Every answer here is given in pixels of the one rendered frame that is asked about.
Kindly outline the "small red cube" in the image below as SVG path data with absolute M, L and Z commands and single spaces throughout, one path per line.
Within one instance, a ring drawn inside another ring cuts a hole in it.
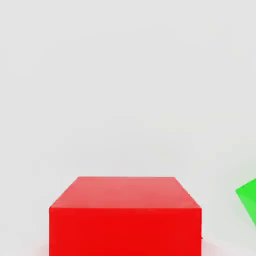
M 202 256 L 202 208 L 173 177 L 79 177 L 49 208 L 49 256 Z

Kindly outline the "small green cube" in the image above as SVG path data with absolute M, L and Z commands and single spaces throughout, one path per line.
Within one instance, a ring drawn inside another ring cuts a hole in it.
M 256 226 L 256 178 L 237 188 L 236 194 Z

